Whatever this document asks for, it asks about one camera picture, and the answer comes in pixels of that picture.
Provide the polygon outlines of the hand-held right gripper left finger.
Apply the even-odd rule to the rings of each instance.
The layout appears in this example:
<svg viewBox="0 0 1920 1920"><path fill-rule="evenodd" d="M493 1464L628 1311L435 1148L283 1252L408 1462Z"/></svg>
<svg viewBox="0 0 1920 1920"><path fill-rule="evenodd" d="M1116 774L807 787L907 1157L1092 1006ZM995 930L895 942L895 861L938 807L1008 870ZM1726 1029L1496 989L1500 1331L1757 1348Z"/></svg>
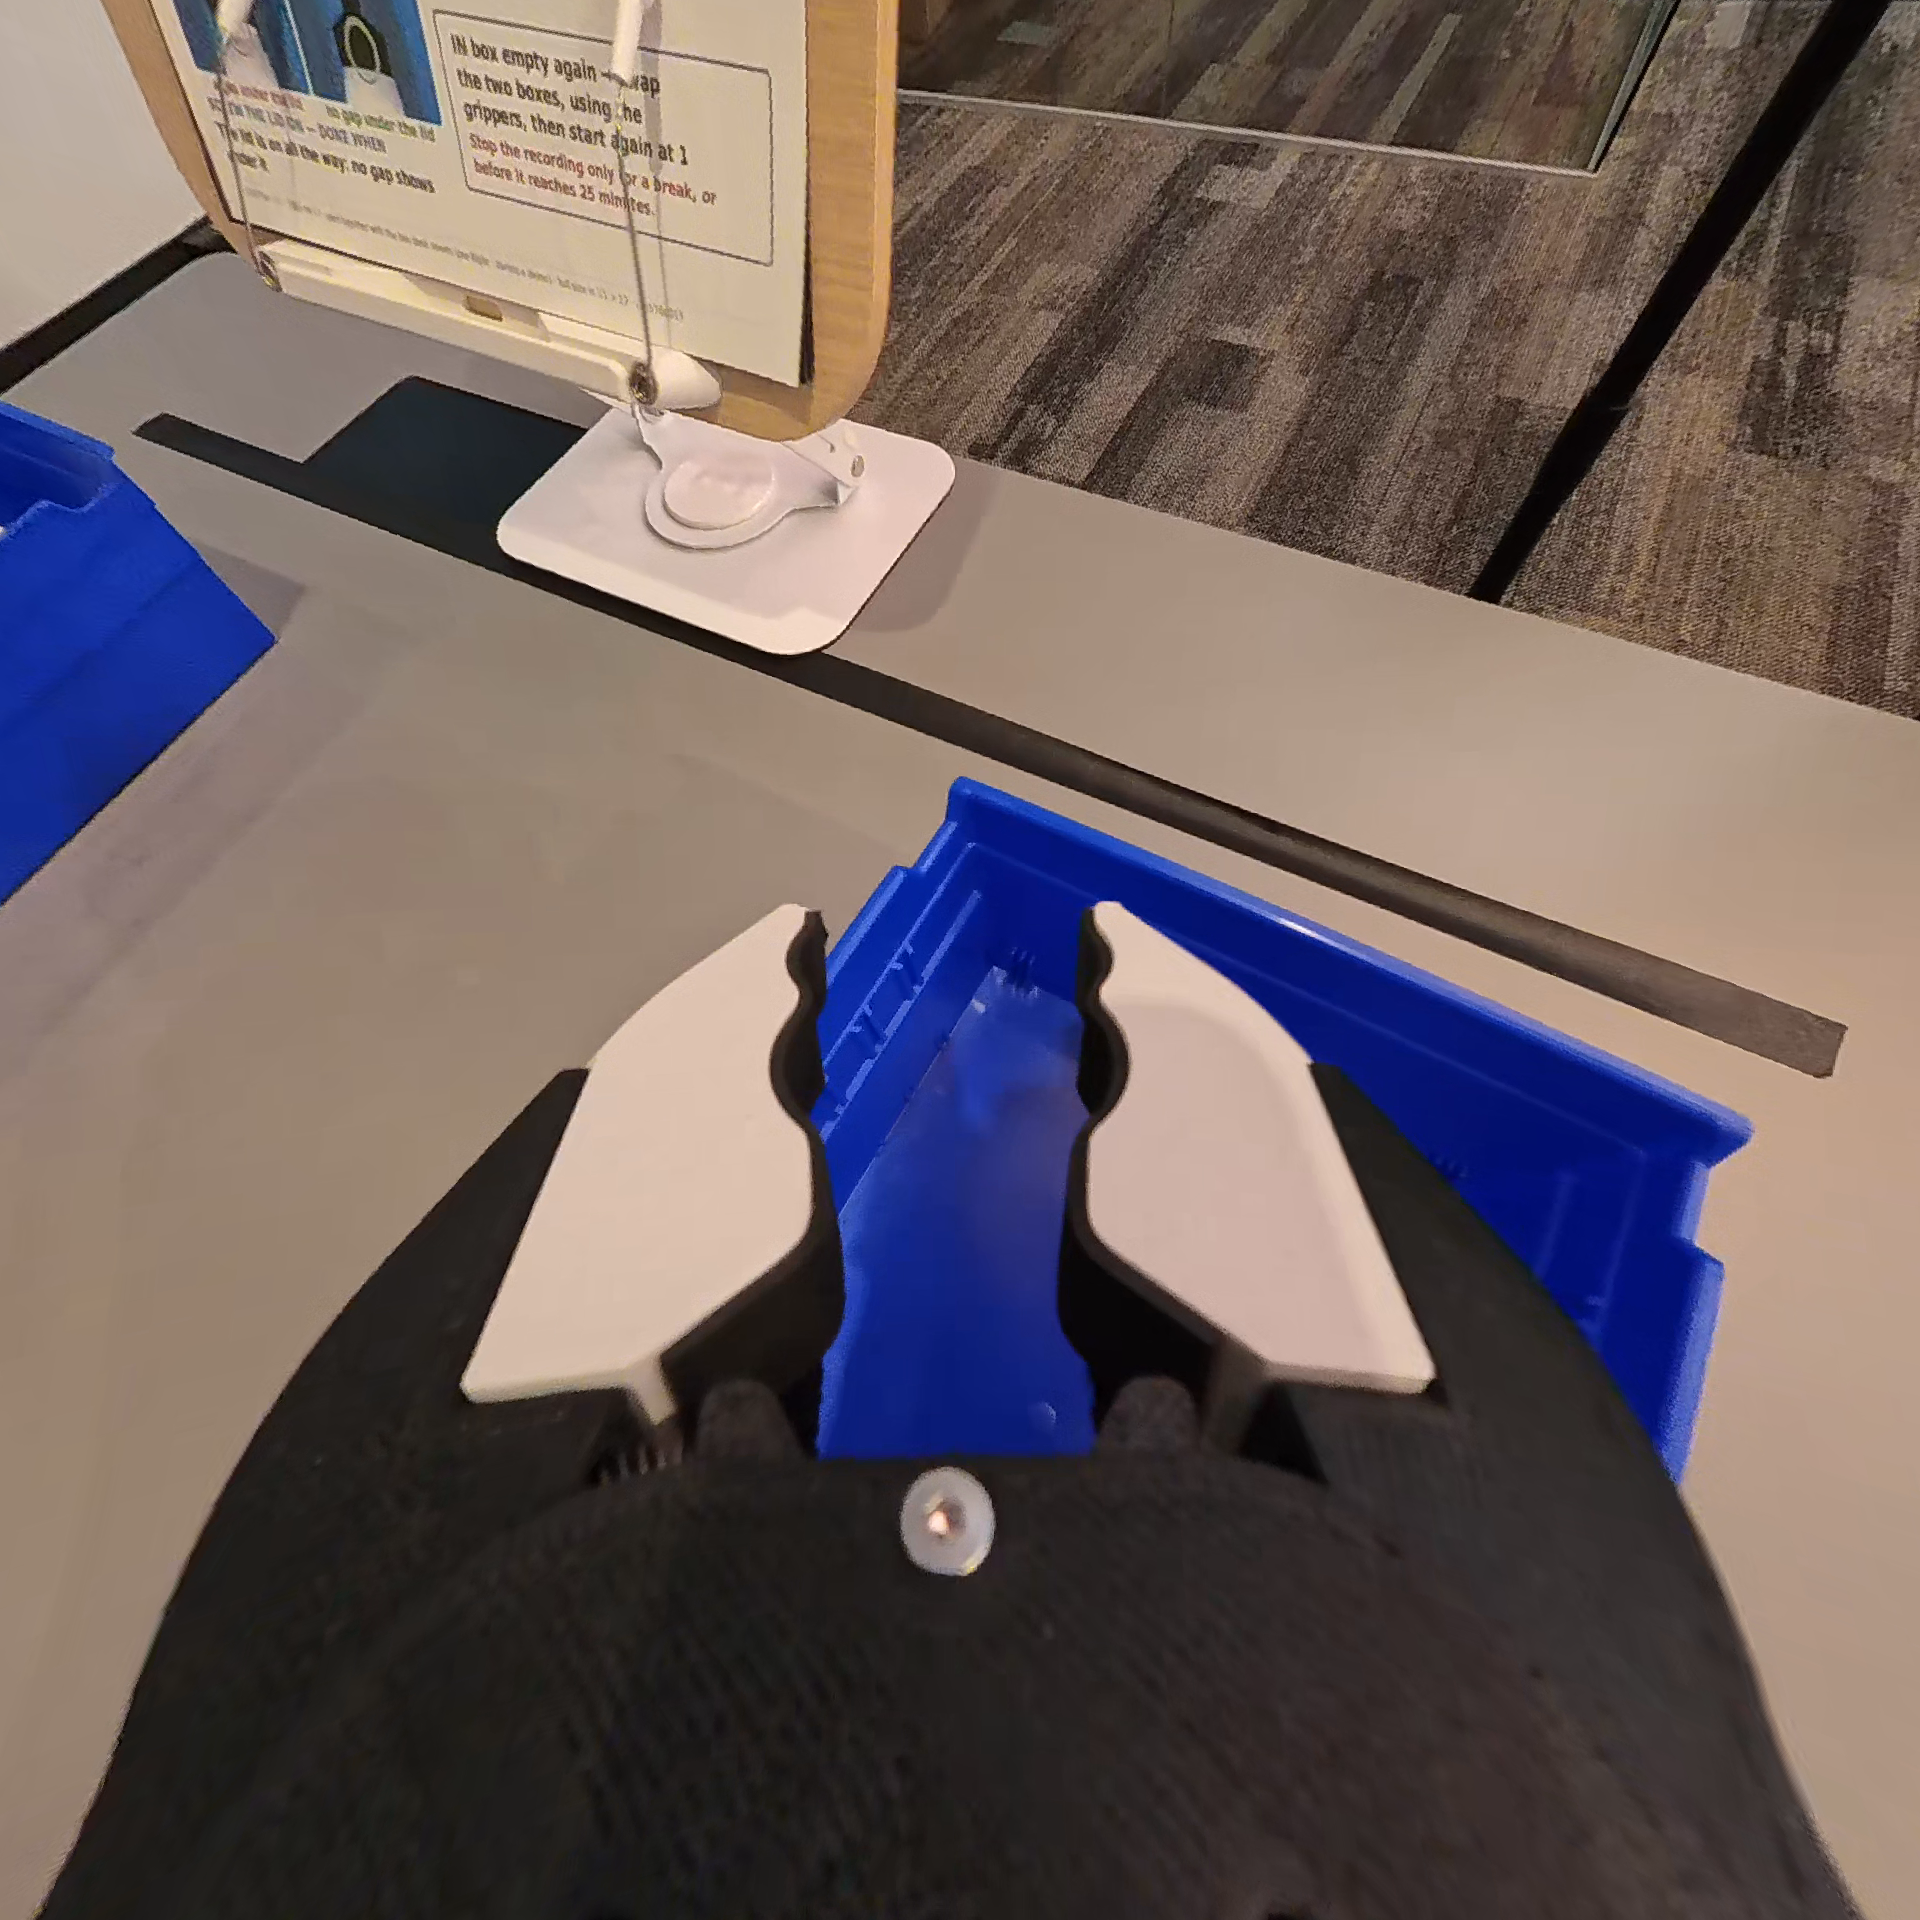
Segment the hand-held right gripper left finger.
<svg viewBox="0 0 1920 1920"><path fill-rule="evenodd" d="M487 1324L471 1404L615 1389L693 1423L756 1381L820 1419L845 1266L826 1141L826 920L783 902L588 1062Z"/></svg>

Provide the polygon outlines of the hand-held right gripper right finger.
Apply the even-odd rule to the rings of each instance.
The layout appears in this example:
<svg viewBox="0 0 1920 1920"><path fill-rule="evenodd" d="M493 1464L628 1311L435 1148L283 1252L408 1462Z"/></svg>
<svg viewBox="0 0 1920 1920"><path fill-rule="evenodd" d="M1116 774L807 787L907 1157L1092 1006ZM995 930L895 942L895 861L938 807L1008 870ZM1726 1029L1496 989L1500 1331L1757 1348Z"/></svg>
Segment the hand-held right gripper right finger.
<svg viewBox="0 0 1920 1920"><path fill-rule="evenodd" d="M1436 1365L1306 1047L1114 901L1080 919L1074 1006L1059 1316L1094 1416L1144 1379L1203 1419L1283 1386L1421 1397Z"/></svg>

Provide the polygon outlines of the blue plastic bin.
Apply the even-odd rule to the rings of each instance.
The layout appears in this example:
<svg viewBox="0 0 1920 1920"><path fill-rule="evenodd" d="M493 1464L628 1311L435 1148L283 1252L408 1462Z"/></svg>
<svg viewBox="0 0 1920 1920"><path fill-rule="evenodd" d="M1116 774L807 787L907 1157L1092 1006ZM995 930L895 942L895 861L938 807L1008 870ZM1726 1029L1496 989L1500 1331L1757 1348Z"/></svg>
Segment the blue plastic bin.
<svg viewBox="0 0 1920 1920"><path fill-rule="evenodd" d="M826 1456L1032 1456L1092 1439L1056 1261L1085 1119L1076 943L1099 901L1206 959L1348 1074L1550 1288L1669 1474L1684 1474L1722 1299L1696 1223L1749 1119L970 779L827 956L813 1119L847 1310L822 1373Z"/></svg>

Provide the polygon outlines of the blue plastic object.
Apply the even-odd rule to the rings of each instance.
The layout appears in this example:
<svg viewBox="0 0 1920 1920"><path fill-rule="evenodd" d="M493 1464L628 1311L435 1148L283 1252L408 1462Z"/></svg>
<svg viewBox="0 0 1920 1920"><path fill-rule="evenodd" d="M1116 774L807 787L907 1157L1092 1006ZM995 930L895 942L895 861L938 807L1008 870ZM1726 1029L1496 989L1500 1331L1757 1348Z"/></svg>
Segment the blue plastic object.
<svg viewBox="0 0 1920 1920"><path fill-rule="evenodd" d="M111 447L2 407L2 899L275 636Z"/></svg>

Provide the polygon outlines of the black table frame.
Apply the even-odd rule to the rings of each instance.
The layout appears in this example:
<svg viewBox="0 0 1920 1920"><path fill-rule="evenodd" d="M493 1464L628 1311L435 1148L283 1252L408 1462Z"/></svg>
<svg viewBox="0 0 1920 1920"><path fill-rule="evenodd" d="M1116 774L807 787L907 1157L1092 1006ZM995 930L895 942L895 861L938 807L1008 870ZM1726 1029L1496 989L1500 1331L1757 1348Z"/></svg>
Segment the black table frame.
<svg viewBox="0 0 1920 1920"><path fill-rule="evenodd" d="M1855 74L1875 62L1875 43L1916 27L1916 5L1830 3L1728 159L1679 246L1652 282L1620 346L1582 394L1520 504L1508 514L1467 596L1500 603L1524 565L1613 444L1652 372L1703 307L1717 276L1766 215L1783 219L1779 272L1810 279L1810 294L1788 294L1792 317L1838 302L1854 267L1847 226L1854 189L1844 172L1862 151L1871 109Z"/></svg>

